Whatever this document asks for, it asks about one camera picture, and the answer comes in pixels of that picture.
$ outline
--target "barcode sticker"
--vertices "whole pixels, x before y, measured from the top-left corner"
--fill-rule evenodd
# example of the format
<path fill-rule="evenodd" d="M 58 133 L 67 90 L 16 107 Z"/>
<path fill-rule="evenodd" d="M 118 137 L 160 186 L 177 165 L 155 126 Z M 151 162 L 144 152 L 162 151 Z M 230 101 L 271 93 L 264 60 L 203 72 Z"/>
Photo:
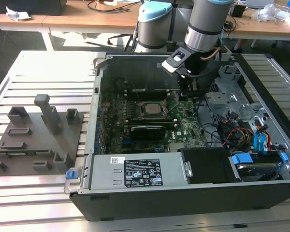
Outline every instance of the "barcode sticker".
<path fill-rule="evenodd" d="M 125 157 L 111 157 L 111 163 L 124 163 Z"/>

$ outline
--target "blue tab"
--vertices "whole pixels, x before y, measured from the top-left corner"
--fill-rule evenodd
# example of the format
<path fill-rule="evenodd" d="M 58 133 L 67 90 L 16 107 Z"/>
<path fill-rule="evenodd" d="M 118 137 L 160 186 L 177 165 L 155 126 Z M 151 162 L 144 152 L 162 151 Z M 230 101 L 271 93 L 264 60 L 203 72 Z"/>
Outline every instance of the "blue tab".
<path fill-rule="evenodd" d="M 289 157 L 287 156 L 285 152 L 280 153 L 280 157 L 284 162 L 289 160 Z"/>
<path fill-rule="evenodd" d="M 234 164 L 253 163 L 253 160 L 249 153 L 237 153 L 234 156 L 232 156 L 232 160 Z"/>
<path fill-rule="evenodd" d="M 234 164 L 238 164 L 240 162 L 236 155 L 232 156 L 232 160 Z"/>
<path fill-rule="evenodd" d="M 260 138 L 260 143 L 259 143 L 259 151 L 265 153 L 264 151 L 264 142 L 265 142 L 266 136 L 264 133 L 261 134 L 261 138 Z"/>
<path fill-rule="evenodd" d="M 254 149 L 258 148 L 258 139 L 259 139 L 259 134 L 256 132 L 255 137 L 253 139 L 253 148 Z"/>
<path fill-rule="evenodd" d="M 78 171 L 67 171 L 66 179 L 67 180 L 76 180 L 78 178 Z"/>

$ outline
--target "black box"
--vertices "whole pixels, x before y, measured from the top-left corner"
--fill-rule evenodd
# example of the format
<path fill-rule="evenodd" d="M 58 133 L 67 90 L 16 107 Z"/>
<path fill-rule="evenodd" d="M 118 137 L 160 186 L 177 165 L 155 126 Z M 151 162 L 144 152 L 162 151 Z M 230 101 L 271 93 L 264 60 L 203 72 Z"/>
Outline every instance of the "black box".
<path fill-rule="evenodd" d="M 230 9 L 230 14 L 233 16 L 233 17 L 238 17 L 238 18 L 241 18 L 243 16 L 243 13 L 246 9 L 247 5 L 245 4 L 233 4 L 231 9 Z"/>
<path fill-rule="evenodd" d="M 30 14 L 60 15 L 67 0 L 0 0 L 0 14 L 6 12 L 6 6 L 17 12 Z"/>

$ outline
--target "power supply label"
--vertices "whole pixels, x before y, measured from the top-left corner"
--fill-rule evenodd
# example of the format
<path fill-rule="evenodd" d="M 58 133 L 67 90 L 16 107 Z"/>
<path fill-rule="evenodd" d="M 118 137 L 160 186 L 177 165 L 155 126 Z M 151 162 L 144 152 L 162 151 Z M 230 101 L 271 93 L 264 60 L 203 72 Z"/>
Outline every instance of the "power supply label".
<path fill-rule="evenodd" d="M 159 159 L 125 160 L 125 186 L 162 186 L 162 173 Z"/>

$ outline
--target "white label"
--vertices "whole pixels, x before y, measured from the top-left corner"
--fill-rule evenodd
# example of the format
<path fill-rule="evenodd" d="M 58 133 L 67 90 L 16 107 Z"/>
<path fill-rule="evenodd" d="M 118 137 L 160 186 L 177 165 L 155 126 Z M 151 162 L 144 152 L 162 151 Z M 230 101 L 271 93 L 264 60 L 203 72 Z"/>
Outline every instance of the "white label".
<path fill-rule="evenodd" d="M 111 163 L 124 163 L 125 157 L 111 157 Z"/>
<path fill-rule="evenodd" d="M 161 178 L 153 178 L 153 182 L 159 182 L 159 181 L 162 181 Z"/>

